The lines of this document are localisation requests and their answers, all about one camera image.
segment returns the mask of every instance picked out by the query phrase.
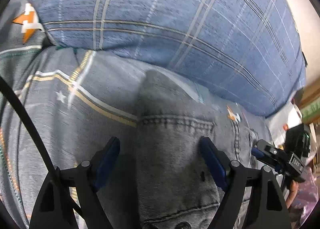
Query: white wall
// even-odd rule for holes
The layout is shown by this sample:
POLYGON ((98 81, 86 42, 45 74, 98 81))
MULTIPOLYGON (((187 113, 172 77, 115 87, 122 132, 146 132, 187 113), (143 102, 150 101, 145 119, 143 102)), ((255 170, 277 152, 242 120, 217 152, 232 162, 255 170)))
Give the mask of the white wall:
POLYGON ((320 17, 309 0, 287 0, 307 59, 307 85, 320 77, 320 17))

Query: purple fabric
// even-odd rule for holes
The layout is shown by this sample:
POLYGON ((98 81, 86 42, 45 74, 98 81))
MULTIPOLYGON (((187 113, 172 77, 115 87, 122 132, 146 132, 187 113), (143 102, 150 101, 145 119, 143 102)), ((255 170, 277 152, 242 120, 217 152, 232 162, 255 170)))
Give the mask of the purple fabric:
POLYGON ((319 200, 318 188, 315 183, 315 178, 312 174, 311 168, 307 167, 308 176, 305 182, 299 184, 299 190, 296 198, 292 202, 292 207, 295 209, 303 209, 300 225, 301 226, 308 216, 313 211, 319 200))

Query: white stripe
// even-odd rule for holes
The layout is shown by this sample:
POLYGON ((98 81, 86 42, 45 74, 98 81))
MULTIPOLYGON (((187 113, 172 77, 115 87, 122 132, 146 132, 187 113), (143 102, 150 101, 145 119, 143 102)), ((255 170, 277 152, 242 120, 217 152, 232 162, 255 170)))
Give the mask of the white stripe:
MULTIPOLYGON (((146 23, 150 23, 150 19, 151 19, 152 15, 153 15, 153 13, 154 13, 154 11, 156 9, 157 3, 158 3, 158 0, 153 0, 152 6, 151 6, 151 8, 149 10, 149 13, 147 15, 146 23)), ((143 32, 145 33, 146 31, 147 31, 147 27, 144 27, 143 28, 143 32)), ((137 56, 138 56, 138 54, 140 52, 140 47, 141 47, 141 44, 142 44, 143 40, 144 40, 144 36, 140 35, 140 39, 139 39, 136 51, 135 51, 134 56, 133 56, 134 59, 137 58, 137 56)))
POLYGON ((75 96, 76 90, 78 90, 80 84, 82 83, 83 79, 87 75, 87 73, 92 65, 93 58, 95 57, 96 53, 97 53, 96 51, 91 51, 88 63, 84 67, 84 70, 80 74, 78 80, 73 82, 73 89, 71 90, 71 93, 69 94, 69 97, 68 97, 68 108, 69 109, 71 108, 72 100, 73 100, 73 97, 75 96))
POLYGON ((32 77, 33 77, 33 75, 30 74, 30 75, 28 76, 27 80, 26 80, 26 83, 29 82, 29 81, 32 79, 32 77))
POLYGON ((79 229, 84 229, 84 219, 79 216, 79 222, 78 222, 78 226, 79 226, 79 229))
POLYGON ((103 21, 104 21, 104 19, 106 17, 106 13, 107 13, 107 10, 108 10, 108 7, 109 7, 109 3, 110 3, 110 0, 106 0, 105 1, 104 6, 103 6, 103 10, 102 10, 101 20, 100 20, 99 49, 101 49, 101 50, 102 50, 102 46, 103 46, 103 27, 104 27, 103 21))
POLYGON ((110 105, 108 105, 108 104, 100 101, 99 99, 97 99, 96 97, 94 97, 92 94, 90 94, 87 90, 85 90, 82 86, 79 86, 78 89, 79 89, 80 91, 82 91, 82 93, 83 93, 84 95, 86 95, 88 98, 90 98, 90 100, 92 100, 93 102, 95 102, 96 104, 98 104, 99 106, 101 106, 102 108, 105 108, 106 110, 109 110, 109 111, 111 111, 111 112, 113 112, 113 113, 117 113, 117 114, 119 114, 119 115, 121 115, 121 116, 130 118, 130 119, 135 120, 135 121, 138 119, 137 116, 135 116, 135 115, 132 115, 132 114, 127 113, 127 112, 124 112, 124 111, 122 111, 122 110, 119 110, 119 109, 117 109, 117 108, 114 108, 114 107, 112 107, 112 106, 110 106, 110 105))
POLYGON ((23 89, 14 91, 14 93, 15 93, 16 95, 20 95, 20 93, 21 93, 22 91, 23 91, 23 89))
POLYGON ((69 75, 66 75, 65 73, 61 72, 60 70, 55 70, 54 72, 47 72, 47 73, 43 73, 40 71, 35 72, 35 75, 39 75, 41 77, 52 76, 54 74, 60 74, 64 78, 69 79, 69 75))
POLYGON ((8 50, 1 51, 0 54, 4 54, 6 52, 14 52, 14 51, 25 51, 25 50, 29 50, 32 48, 41 49, 42 45, 30 45, 30 46, 25 46, 25 47, 20 47, 20 48, 8 49, 8 50))
MULTIPOLYGON (((198 8, 197 8, 196 14, 194 15, 194 17, 193 17, 193 19, 192 19, 192 22, 191 22, 191 24, 190 24, 190 26, 189 26, 189 29, 188 29, 188 31, 187 31, 184 39, 183 39, 183 42, 186 42, 187 39, 188 39, 188 37, 189 37, 189 35, 191 34, 191 31, 193 30, 193 27, 194 27, 194 25, 196 24, 196 21, 197 21, 200 13, 201 13, 201 11, 202 11, 202 7, 204 6, 204 3, 205 3, 205 2, 206 2, 206 0, 201 0, 201 3, 200 3, 200 5, 199 5, 198 8)), ((171 68, 171 67, 173 66, 172 64, 174 63, 174 61, 175 61, 175 60, 178 58, 178 56, 180 55, 181 50, 183 49, 183 47, 184 47, 184 43, 181 43, 180 46, 179 46, 179 48, 178 48, 178 50, 176 51, 175 55, 172 57, 171 61, 170 61, 169 64, 168 64, 168 67, 169 67, 169 68, 171 68)))
MULTIPOLYGON (((274 4, 275 9, 276 9, 277 12, 278 12, 279 17, 281 18, 280 13, 279 13, 279 11, 278 11, 278 9, 277 9, 277 7, 276 7, 275 1, 276 1, 276 0, 274 0, 274 1, 272 1, 272 2, 273 2, 273 4, 274 4)), ((283 25, 283 27, 284 27, 285 32, 287 33, 288 39, 289 39, 289 41, 290 41, 290 44, 291 44, 292 49, 293 49, 293 52, 294 52, 294 48, 293 48, 292 42, 291 42, 291 40, 290 40, 289 34, 288 34, 288 32, 287 32, 287 29, 285 28, 284 23, 283 23, 282 20, 281 20, 281 23, 282 23, 282 25, 283 25)))
POLYGON ((199 35, 199 33, 200 33, 203 25, 204 25, 204 22, 205 22, 208 14, 209 14, 209 12, 210 12, 210 8, 213 6, 213 4, 215 3, 215 1, 216 1, 216 0, 210 0, 210 3, 209 3, 209 5, 208 5, 207 9, 205 10, 204 15, 203 15, 203 17, 201 18, 201 21, 200 21, 200 23, 199 23, 199 25, 198 25, 198 27, 197 27, 197 30, 196 30, 196 33, 194 34, 194 37, 192 38, 192 40, 190 41, 187 49, 186 49, 185 52, 182 54, 182 56, 180 57, 180 59, 178 60, 178 62, 176 63, 176 65, 175 65, 173 68, 179 67, 179 65, 180 65, 180 64, 183 62, 183 60, 186 58, 187 54, 189 53, 189 51, 190 51, 191 48, 192 48, 191 45, 194 43, 195 38, 198 37, 198 35, 199 35))
MULTIPOLYGON (((54 74, 60 74, 61 76, 63 76, 67 80, 69 80, 69 76, 67 74, 61 72, 60 70, 55 70, 54 72, 48 72, 48 73, 43 73, 43 72, 40 72, 40 71, 36 71, 36 73, 35 73, 35 75, 39 75, 41 77, 52 76, 54 74)), ((116 114, 118 114, 120 116, 127 117, 127 118, 135 120, 135 121, 138 119, 137 116, 135 116, 135 115, 132 115, 132 114, 127 113, 127 112, 124 112, 122 110, 114 108, 114 107, 112 107, 112 106, 100 101, 99 99, 94 97, 91 93, 89 93, 86 89, 84 89, 82 86, 79 86, 78 90, 81 91, 84 95, 86 95, 90 100, 95 102, 97 105, 101 106, 102 108, 104 108, 104 109, 106 109, 108 111, 111 111, 111 112, 116 113, 116 114)))
POLYGON ((92 48, 93 50, 96 50, 96 36, 95 36, 95 28, 96 28, 96 22, 97 22, 97 15, 98 15, 98 8, 101 0, 96 0, 96 3, 94 5, 93 9, 93 23, 92 23, 92 48))
MULTIPOLYGON (((62 21, 62 1, 59 1, 59 5, 58 5, 58 19, 59 21, 62 21)), ((61 30, 61 41, 62 43, 64 43, 64 34, 63 34, 63 30, 61 30)))

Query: yellow stripe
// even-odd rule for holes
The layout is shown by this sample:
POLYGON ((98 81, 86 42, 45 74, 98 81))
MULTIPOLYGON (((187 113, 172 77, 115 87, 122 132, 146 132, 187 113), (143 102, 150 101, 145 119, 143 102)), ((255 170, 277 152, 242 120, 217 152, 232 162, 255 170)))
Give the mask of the yellow stripe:
POLYGON ((81 62, 81 64, 80 64, 80 66, 78 66, 75 70, 74 70, 74 72, 71 74, 71 77, 70 77, 70 80, 71 81, 75 81, 77 78, 78 78, 78 76, 79 76, 79 74, 81 73, 81 71, 84 69, 84 67, 85 67, 85 65, 87 64, 87 61, 88 61, 88 59, 89 59, 89 55, 91 54, 91 50, 88 50, 88 51, 86 51, 86 53, 84 54, 84 58, 83 58, 83 60, 82 60, 82 62, 81 62))
MULTIPOLYGON (((66 80, 64 79, 63 77, 61 77, 59 74, 55 74, 53 76, 46 76, 46 77, 39 77, 39 76, 34 76, 32 78, 32 80, 35 80, 35 81, 38 81, 38 82, 43 82, 43 81, 51 81, 53 80, 54 78, 58 78, 60 81, 62 81, 64 84, 66 85, 69 85, 70 84, 70 81, 69 80, 66 80)), ((110 112, 107 112, 101 108, 99 108, 98 106, 96 106, 95 104, 93 104, 91 101, 89 101, 86 97, 84 97, 80 92, 76 91, 75 92, 75 95, 80 99, 82 100, 85 104, 87 104, 89 107, 91 107, 92 109, 96 110, 97 112, 101 113, 102 115, 112 119, 112 120, 115 120, 115 121, 118 121, 120 123, 123 123, 123 124, 126 124, 126 125, 129 125, 129 126, 132 126, 134 128, 137 127, 137 124, 133 121, 130 121, 130 120, 127 120, 125 118, 122 118, 122 117, 119 117, 117 115, 114 115, 110 112)))
POLYGON ((9 175, 11 177, 11 182, 14 186, 14 188, 20 192, 20 188, 18 186, 18 183, 17 183, 17 180, 15 179, 14 177, 14 174, 13 174, 13 171, 12 171, 12 166, 11 166, 11 163, 10 163, 10 159, 9 159, 9 156, 7 154, 7 151, 6 151, 6 148, 5 148, 5 144, 4 144, 4 138, 3 138, 3 135, 2 135, 2 129, 0 128, 0 141, 1 141, 1 144, 2 144, 2 150, 3 150, 3 155, 4 155, 4 158, 6 159, 7 161, 7 167, 8 167, 8 171, 9 171, 9 175))
POLYGON ((28 87, 29 87, 29 85, 30 85, 30 82, 27 82, 27 83, 24 85, 24 87, 23 87, 22 89, 26 89, 26 88, 28 88, 28 87))
POLYGON ((73 199, 78 200, 77 192, 71 192, 71 193, 70 193, 70 196, 71 196, 73 199))
POLYGON ((115 120, 115 121, 118 121, 118 122, 121 122, 123 124, 126 124, 126 125, 129 125, 129 126, 132 126, 132 127, 137 127, 137 124, 133 121, 129 121, 127 119, 124 119, 122 117, 119 117, 117 115, 113 115, 111 114, 110 112, 107 112, 101 108, 99 108, 98 106, 96 106, 95 104, 93 104, 91 101, 89 101, 86 97, 84 97, 81 93, 79 93, 78 91, 75 92, 75 95, 80 99, 82 100, 85 104, 87 104, 89 107, 91 107, 92 109, 96 110, 97 112, 101 113, 102 115, 112 119, 112 120, 115 120))

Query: black cable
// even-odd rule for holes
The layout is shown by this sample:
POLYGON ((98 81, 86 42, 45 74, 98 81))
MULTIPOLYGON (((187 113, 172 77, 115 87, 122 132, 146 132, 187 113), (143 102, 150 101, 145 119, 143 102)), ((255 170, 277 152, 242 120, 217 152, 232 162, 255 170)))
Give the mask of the black cable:
MULTIPOLYGON (((16 94, 13 92, 13 90, 10 88, 10 86, 5 82, 4 79, 0 76, 0 92, 4 95, 4 97, 9 101, 12 108, 15 110, 15 112, 20 117, 22 123, 26 127, 27 131, 30 134, 30 137, 32 138, 33 142, 35 143, 45 166, 48 169, 48 173, 52 179, 52 182, 61 189, 62 192, 65 192, 61 181, 59 177, 57 176, 57 173, 55 171, 55 168, 52 164, 52 161, 50 159, 50 156, 47 152, 47 149, 45 148, 43 141, 36 130, 36 127, 34 126, 32 120, 30 119, 26 109, 21 104, 20 100, 16 96, 16 94)), ((78 204, 71 198, 69 194, 65 192, 65 195, 67 199, 70 202, 71 207, 82 217, 82 211, 81 208, 78 206, 78 204)))

